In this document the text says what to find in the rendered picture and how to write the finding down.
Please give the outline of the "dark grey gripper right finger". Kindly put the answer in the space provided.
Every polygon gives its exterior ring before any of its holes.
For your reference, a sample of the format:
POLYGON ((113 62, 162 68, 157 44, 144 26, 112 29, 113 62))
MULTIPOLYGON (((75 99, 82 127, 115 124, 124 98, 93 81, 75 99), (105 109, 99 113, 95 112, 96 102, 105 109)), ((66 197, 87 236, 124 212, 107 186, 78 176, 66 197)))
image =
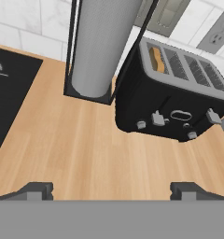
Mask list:
POLYGON ((194 182, 172 182, 170 191, 172 193, 170 200, 224 200, 224 196, 206 191, 194 182))

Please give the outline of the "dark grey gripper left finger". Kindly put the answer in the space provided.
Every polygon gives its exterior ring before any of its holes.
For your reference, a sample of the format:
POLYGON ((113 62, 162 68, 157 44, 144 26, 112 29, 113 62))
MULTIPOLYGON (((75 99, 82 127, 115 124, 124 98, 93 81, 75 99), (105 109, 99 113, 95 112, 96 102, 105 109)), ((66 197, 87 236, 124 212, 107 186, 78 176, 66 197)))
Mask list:
POLYGON ((52 182, 29 182, 21 189, 0 196, 9 201, 52 201, 52 182))

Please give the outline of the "grey toaster lever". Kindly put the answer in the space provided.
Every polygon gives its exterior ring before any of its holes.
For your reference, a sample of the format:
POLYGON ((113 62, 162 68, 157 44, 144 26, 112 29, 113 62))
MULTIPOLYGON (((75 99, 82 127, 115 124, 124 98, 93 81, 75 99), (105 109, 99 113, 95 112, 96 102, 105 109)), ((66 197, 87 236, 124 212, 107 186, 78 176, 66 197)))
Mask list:
POLYGON ((156 111, 155 113, 153 113, 151 115, 151 119, 152 119, 153 124, 156 126, 164 126, 165 125, 164 117, 163 117, 163 115, 160 114, 159 111, 156 111))
POLYGON ((206 117, 212 124, 220 124, 221 118, 212 108, 209 108, 206 112, 206 117))

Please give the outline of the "black four-slot toaster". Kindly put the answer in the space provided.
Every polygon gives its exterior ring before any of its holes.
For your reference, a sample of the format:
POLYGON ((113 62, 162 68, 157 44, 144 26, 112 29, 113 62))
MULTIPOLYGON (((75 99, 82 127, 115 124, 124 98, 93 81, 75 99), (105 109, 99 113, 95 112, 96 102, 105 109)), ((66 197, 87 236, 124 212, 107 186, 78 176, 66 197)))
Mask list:
POLYGON ((159 41, 143 38, 116 96, 115 121, 126 133, 138 132, 187 142, 212 124, 206 112, 212 108, 224 116, 224 77, 202 56, 159 41), (158 48, 165 66, 153 69, 149 50, 158 48), (159 111, 165 125, 153 124, 159 111))

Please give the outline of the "brown bread slice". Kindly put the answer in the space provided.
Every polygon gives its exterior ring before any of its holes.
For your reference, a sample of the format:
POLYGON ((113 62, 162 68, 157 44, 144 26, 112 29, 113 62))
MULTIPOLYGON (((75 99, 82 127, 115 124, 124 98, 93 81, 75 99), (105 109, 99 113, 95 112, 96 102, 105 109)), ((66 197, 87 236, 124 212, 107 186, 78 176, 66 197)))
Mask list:
POLYGON ((152 64, 152 67, 155 71, 163 73, 165 71, 164 63, 161 59, 161 53, 158 48, 152 47, 149 50, 149 57, 152 64))

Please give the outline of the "black hob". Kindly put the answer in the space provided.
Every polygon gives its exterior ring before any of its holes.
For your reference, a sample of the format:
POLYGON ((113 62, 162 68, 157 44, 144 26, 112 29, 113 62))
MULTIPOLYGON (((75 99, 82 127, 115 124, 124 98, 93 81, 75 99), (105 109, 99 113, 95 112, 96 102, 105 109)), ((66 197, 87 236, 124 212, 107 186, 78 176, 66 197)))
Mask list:
POLYGON ((43 61, 0 49, 0 147, 43 61))

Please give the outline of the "black paper towel holder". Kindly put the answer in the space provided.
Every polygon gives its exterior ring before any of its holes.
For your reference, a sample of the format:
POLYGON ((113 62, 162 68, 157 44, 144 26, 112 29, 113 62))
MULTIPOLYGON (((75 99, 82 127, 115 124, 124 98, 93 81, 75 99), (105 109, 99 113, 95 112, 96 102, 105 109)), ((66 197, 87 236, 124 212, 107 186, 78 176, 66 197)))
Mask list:
POLYGON ((63 94, 111 105, 159 0, 152 0, 124 62, 119 59, 143 0, 72 0, 63 94))

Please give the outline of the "grey paper towel roll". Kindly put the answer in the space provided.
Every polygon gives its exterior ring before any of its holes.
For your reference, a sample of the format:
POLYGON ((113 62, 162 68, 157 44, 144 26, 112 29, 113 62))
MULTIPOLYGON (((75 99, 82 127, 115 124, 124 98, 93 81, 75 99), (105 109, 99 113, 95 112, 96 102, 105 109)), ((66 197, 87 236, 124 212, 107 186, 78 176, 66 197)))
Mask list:
POLYGON ((83 0, 72 86, 82 96, 106 94, 143 0, 83 0))

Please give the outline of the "grey wall socket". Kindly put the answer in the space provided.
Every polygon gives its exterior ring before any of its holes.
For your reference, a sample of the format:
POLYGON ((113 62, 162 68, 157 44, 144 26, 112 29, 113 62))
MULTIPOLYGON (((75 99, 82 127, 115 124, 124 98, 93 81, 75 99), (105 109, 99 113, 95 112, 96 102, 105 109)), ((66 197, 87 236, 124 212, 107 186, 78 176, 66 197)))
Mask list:
POLYGON ((198 44, 197 49, 216 54, 224 45, 224 11, 198 44))

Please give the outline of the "grey wall switch plate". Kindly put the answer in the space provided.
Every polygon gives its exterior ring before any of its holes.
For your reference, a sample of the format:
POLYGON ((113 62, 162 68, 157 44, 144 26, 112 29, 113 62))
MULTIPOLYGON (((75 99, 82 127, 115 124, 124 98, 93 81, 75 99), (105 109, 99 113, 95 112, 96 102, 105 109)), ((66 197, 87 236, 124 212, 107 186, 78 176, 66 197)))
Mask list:
MULTIPOLYGON (((147 30, 169 37, 184 14, 190 0, 159 0, 147 25, 147 30)), ((135 26, 141 27, 145 21, 153 0, 143 0, 139 8, 135 26)))

